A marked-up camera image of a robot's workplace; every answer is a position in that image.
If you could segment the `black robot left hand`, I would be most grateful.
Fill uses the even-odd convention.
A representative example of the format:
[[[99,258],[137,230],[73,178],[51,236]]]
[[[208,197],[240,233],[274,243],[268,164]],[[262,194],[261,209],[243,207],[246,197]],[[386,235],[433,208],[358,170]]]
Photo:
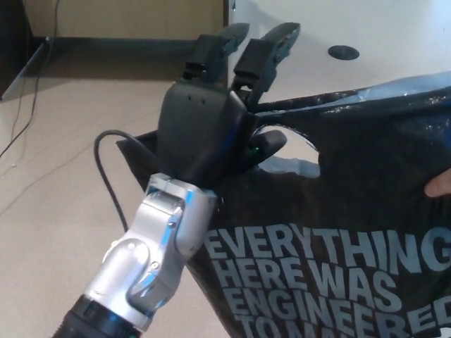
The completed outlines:
[[[235,23],[200,35],[183,76],[166,92],[157,128],[157,156],[171,177],[210,189],[225,176],[246,171],[287,142],[277,130],[257,134],[257,106],[290,53],[299,23],[282,23],[251,39],[234,68],[230,87],[218,85],[229,55],[249,24]]]

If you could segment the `person's bare hand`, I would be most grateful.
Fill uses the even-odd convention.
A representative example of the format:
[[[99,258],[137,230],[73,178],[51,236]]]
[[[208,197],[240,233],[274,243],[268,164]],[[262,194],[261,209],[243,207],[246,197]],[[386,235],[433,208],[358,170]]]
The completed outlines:
[[[436,198],[451,193],[450,169],[434,177],[424,188],[424,192],[431,198]]]

